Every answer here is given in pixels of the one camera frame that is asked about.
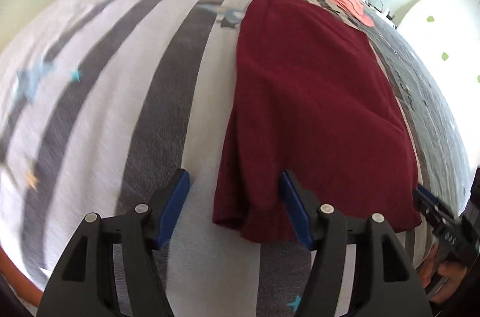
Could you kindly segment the right hand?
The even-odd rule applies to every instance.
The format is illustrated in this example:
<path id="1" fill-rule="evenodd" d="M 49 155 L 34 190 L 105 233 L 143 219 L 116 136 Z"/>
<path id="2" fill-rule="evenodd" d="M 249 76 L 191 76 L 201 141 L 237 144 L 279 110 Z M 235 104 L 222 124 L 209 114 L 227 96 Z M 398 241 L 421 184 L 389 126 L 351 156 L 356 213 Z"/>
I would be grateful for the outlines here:
<path id="1" fill-rule="evenodd" d="M 418 277 L 425 288 L 433 277 L 434 273 L 438 273 L 445 278 L 442 287 L 434 294 L 431 301 L 437 304 L 447 301 L 458 289 L 462 280 L 465 278 L 468 268 L 457 262 L 444 261 L 435 269 L 435 258 L 439 252 L 439 244 L 433 244 L 429 254 L 424 259 L 417 271 Z"/>

